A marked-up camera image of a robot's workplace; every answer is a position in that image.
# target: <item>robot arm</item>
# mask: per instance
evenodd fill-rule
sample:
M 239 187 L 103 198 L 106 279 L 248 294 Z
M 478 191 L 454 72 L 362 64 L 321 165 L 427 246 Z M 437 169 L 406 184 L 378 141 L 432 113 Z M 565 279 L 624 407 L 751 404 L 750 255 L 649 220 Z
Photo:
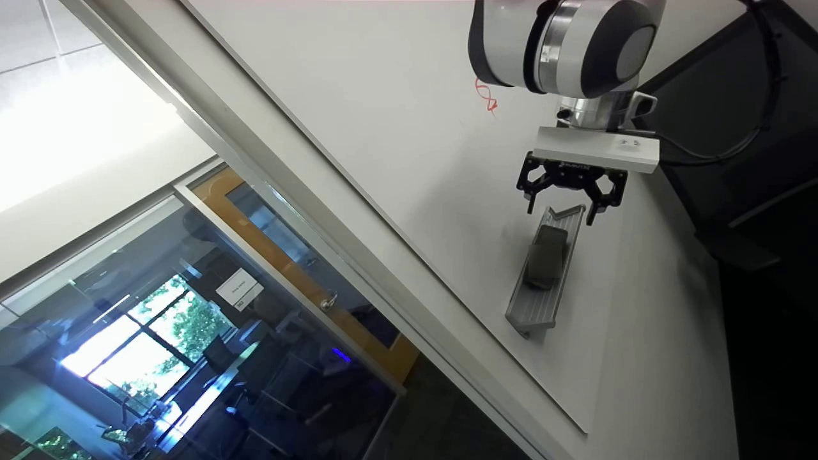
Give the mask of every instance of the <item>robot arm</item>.
M 475 0 L 468 53 L 478 78 L 564 97 L 631 89 L 664 0 Z

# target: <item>black cable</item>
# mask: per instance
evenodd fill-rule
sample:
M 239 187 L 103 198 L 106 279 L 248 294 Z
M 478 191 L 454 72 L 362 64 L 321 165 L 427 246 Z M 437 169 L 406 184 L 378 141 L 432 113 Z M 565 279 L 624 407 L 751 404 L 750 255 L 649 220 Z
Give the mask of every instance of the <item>black cable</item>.
M 682 169 L 695 169 L 695 165 L 717 165 L 717 164 L 726 164 L 734 160 L 737 155 L 748 152 L 759 138 L 762 133 L 767 133 L 777 99 L 780 99 L 780 89 L 783 89 L 783 57 L 777 48 L 777 34 L 773 31 L 769 20 L 762 13 L 759 0 L 742 0 L 748 5 L 748 13 L 754 17 L 759 35 L 762 35 L 762 46 L 765 46 L 765 64 L 767 64 L 767 97 L 765 97 L 765 106 L 762 106 L 762 119 L 757 127 L 751 127 L 740 143 L 734 143 L 732 147 L 722 150 L 722 152 L 699 152 L 686 147 L 682 143 L 679 143 L 675 138 L 659 133 L 659 141 L 670 143 L 673 147 L 679 147 L 681 152 L 699 159 L 694 164 L 688 160 L 663 160 L 664 165 L 682 165 Z

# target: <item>dark floor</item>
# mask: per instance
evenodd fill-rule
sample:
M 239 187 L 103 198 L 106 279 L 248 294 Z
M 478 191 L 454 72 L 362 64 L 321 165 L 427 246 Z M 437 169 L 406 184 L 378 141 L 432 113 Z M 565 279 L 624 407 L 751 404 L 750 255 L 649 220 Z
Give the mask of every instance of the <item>dark floor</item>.
M 371 460 L 525 460 L 431 361 L 419 361 Z
M 725 307 L 742 460 L 815 460 L 818 298 L 808 312 L 762 279 L 725 270 Z

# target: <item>glass window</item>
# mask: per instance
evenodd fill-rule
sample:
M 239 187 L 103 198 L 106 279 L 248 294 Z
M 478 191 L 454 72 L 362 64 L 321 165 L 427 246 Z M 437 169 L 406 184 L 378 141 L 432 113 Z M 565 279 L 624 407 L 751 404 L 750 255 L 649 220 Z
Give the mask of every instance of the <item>glass window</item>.
M 147 414 L 232 321 L 171 276 L 61 365 Z

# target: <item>window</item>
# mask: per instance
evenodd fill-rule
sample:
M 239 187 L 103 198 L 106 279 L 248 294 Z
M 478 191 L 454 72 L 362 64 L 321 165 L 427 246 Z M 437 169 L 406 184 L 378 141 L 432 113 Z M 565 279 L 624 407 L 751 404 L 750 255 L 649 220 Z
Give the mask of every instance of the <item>window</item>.
M 227 329 L 231 319 L 174 276 L 61 365 L 147 414 Z

